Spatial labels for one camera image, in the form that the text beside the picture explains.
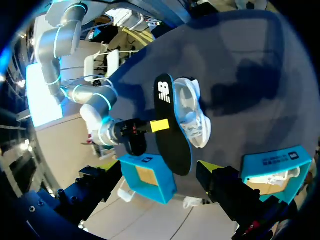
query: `shoe insole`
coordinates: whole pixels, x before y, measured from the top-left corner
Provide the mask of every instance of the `shoe insole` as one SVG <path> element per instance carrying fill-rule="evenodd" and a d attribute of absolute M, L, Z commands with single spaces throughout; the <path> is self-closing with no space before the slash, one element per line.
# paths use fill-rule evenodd
<path fill-rule="evenodd" d="M 156 120 L 168 119 L 169 129 L 155 132 L 155 137 L 169 169 L 174 174 L 186 176 L 192 166 L 191 145 L 176 118 L 174 91 L 174 81 L 169 74 L 156 78 L 153 88 Z"/>

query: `table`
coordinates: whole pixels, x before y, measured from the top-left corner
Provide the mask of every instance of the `table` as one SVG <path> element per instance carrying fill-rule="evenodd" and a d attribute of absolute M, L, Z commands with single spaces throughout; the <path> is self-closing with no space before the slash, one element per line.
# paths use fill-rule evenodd
<path fill-rule="evenodd" d="M 205 148 L 192 147 L 192 170 L 175 175 L 177 193 L 205 198 L 197 160 L 241 170 L 242 157 L 302 145 L 313 157 L 320 135 L 320 101 L 308 54 L 291 26 L 268 11 L 203 17 L 161 36 L 130 58 L 110 80 L 119 93 L 110 115 L 155 119 L 157 76 L 195 78 L 211 119 Z M 146 134 L 147 153 L 159 154 Z M 123 146 L 115 147 L 120 157 Z"/>

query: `cyan box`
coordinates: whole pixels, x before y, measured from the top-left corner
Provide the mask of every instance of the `cyan box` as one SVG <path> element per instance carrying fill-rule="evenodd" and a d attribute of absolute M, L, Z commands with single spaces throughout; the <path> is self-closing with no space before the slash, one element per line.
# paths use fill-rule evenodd
<path fill-rule="evenodd" d="M 177 192 L 175 179 L 171 170 L 160 155 L 143 154 L 119 157 L 122 174 L 129 187 L 138 194 L 161 204 L 167 204 Z M 136 167 L 152 170 L 157 185 L 142 181 Z"/>
<path fill-rule="evenodd" d="M 273 195 L 289 204 L 304 183 L 311 162 L 312 158 L 300 145 L 278 151 L 246 155 L 243 158 L 241 178 L 246 184 L 250 178 L 277 174 L 300 167 L 300 175 L 290 178 L 284 191 L 260 197 L 264 202 Z"/>

